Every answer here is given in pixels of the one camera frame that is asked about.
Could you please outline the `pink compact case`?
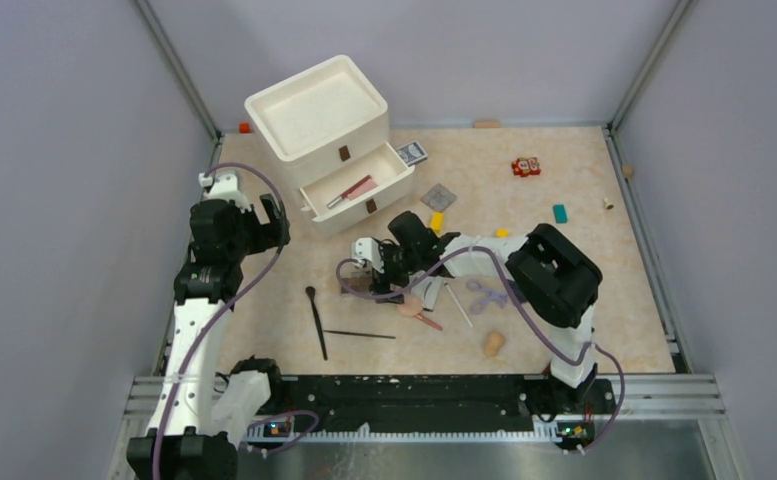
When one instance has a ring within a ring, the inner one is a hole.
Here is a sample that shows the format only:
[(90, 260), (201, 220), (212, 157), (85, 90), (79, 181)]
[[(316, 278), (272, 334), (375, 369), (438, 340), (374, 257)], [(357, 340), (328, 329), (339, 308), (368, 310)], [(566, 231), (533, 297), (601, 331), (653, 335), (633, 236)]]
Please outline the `pink compact case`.
[(372, 179), (369, 178), (366, 181), (362, 182), (360, 185), (358, 185), (355, 189), (353, 189), (348, 195), (347, 199), (350, 201), (353, 201), (368, 192), (372, 191), (373, 189), (377, 188), (378, 184)]

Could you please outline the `silver red lip pencil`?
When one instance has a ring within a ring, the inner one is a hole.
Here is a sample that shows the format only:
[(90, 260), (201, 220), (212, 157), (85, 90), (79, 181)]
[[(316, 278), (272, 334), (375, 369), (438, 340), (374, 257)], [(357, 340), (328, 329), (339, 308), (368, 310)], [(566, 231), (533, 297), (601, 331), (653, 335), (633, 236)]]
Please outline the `silver red lip pencil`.
[(349, 198), (349, 195), (350, 195), (351, 193), (353, 193), (353, 192), (354, 192), (356, 189), (358, 189), (359, 187), (363, 186), (365, 183), (367, 183), (367, 182), (368, 182), (368, 181), (370, 181), (371, 179), (372, 179), (372, 177), (371, 177), (370, 175), (364, 176), (363, 178), (361, 178), (360, 180), (358, 180), (356, 183), (354, 183), (353, 185), (349, 186), (349, 187), (348, 187), (346, 190), (342, 191), (342, 192), (341, 192), (339, 195), (337, 195), (335, 198), (333, 198), (332, 200), (330, 200), (330, 201), (327, 203), (326, 207), (327, 207), (328, 209), (333, 209), (333, 208), (335, 208), (335, 207), (336, 207), (338, 204), (340, 204), (340, 203), (341, 203), (343, 200), (345, 200), (345, 199), (348, 199), (348, 198)]

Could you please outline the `white plastic drawer organizer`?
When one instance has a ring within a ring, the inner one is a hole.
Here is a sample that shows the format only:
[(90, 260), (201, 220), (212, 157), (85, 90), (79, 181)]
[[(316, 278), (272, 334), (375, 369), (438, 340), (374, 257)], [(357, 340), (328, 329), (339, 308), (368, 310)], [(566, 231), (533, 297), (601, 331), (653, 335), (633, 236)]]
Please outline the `white plastic drawer organizer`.
[[(252, 94), (244, 108), (283, 185), (323, 235), (346, 230), (413, 190), (415, 169), (390, 143), (388, 104), (347, 55)], [(367, 175), (377, 188), (326, 207)]]

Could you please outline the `brown eyeshadow palette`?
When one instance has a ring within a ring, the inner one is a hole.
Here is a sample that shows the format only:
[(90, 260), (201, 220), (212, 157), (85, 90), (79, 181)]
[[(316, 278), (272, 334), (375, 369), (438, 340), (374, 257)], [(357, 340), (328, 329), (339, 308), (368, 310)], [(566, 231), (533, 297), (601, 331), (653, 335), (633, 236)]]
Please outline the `brown eyeshadow palette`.
[(352, 291), (369, 294), (371, 284), (372, 277), (370, 272), (354, 271), (342, 277), (340, 294), (347, 295)]

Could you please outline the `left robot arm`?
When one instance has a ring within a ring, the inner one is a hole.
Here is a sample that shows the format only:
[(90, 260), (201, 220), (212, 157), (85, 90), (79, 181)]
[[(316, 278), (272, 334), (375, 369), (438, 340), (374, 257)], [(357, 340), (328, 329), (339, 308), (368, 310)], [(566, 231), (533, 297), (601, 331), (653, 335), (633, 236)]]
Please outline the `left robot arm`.
[(238, 446), (250, 412), (272, 413), (283, 404), (284, 386), (265, 372), (236, 377), (223, 396), (233, 412), (213, 406), (217, 359), (235, 303), (268, 273), (243, 281), (245, 257), (289, 243), (284, 203), (260, 198), (268, 216), (233, 200), (206, 199), (190, 209), (190, 255), (173, 282), (174, 336), (153, 416), (143, 434), (129, 440), (126, 460), (139, 479), (233, 479)]

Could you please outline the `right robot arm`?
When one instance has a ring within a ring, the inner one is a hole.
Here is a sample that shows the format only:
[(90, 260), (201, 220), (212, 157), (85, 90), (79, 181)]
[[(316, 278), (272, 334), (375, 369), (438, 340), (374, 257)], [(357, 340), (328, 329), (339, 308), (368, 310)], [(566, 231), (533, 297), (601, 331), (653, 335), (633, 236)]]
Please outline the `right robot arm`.
[(591, 397), (596, 374), (591, 353), (593, 315), (603, 275), (599, 267), (555, 226), (541, 223), (517, 237), (436, 233), (406, 211), (388, 225), (390, 238), (363, 237), (351, 245), (351, 260), (371, 272), (369, 296), (376, 302), (404, 301), (425, 277), (499, 278), (535, 333), (552, 352), (553, 404), (576, 412)]

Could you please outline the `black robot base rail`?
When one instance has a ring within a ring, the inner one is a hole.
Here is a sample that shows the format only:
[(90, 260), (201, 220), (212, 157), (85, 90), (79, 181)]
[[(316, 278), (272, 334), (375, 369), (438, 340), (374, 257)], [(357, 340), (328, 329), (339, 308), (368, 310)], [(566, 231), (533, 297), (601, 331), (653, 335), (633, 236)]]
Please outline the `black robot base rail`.
[(301, 375), (271, 382), (259, 414), (316, 413), (318, 432), (531, 432), (543, 419), (586, 418), (614, 411), (608, 380), (572, 390), (538, 375)]

